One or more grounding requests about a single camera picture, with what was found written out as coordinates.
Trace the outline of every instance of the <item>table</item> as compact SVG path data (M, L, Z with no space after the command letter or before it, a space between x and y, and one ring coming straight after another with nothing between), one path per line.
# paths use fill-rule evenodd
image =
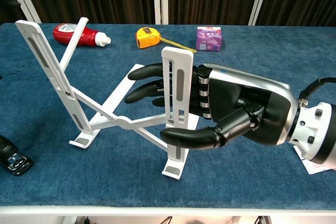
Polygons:
M53 39L56 25L41 28L60 60L66 47ZM160 62L165 43L136 46L135 32L143 26L88 24L112 43L78 47L66 70L70 83L102 103L134 64ZM152 27L167 39L195 47L196 25ZM316 78L334 76L336 28L221 28L220 52L197 52L195 65L218 63L285 82L296 97ZM190 150L180 180L161 175L166 153L133 131L113 127L102 130L88 149L69 145L79 131L14 24L0 26L0 41L0 133L35 162L22 177L0 169L0 214L335 213L336 172L309 175L288 143L270 147L240 137L223 148ZM335 96L336 86L325 85L310 105L334 103ZM94 115L84 109L88 118ZM121 103L115 110L131 119L163 112L150 98ZM214 124L201 119L198 128L207 125ZM159 135L160 129L150 131Z

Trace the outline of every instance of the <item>red bottle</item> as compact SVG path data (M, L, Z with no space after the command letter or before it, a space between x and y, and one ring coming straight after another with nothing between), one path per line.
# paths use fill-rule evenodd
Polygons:
M52 35L54 36L54 39L62 44L69 44L70 39L72 35L74 34L74 31L76 29L75 24L60 24L55 27L54 31L52 32ZM106 44L110 44L111 39L107 37L105 33L101 33L96 30L91 30L87 27L84 28L82 35L80 36L80 39L78 41L78 46L100 46L103 47Z

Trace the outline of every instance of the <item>purple box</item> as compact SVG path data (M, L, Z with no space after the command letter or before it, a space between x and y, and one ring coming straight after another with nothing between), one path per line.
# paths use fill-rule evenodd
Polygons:
M198 26L196 50L219 51L222 43L220 27Z

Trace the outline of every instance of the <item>white bottle cap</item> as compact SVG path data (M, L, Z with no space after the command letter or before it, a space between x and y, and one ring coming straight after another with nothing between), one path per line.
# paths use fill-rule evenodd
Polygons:
M111 39L106 36L105 33L97 32L94 38L96 45L100 47L104 47L106 44L111 43Z

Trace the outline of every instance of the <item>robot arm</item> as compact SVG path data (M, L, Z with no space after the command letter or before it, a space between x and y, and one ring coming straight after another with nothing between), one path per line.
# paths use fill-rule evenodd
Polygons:
M162 64L138 69L129 79L153 76L162 77ZM306 108L309 94L318 86L312 83L298 101L285 83L216 64L194 67L190 113L217 125L195 131L167 128L161 131L161 139L190 149L221 147L241 135L264 145L288 141L299 147L304 158L336 168L336 106L320 103ZM163 81L158 80L134 90L125 102L161 95ZM164 106L164 100L155 99L153 104Z

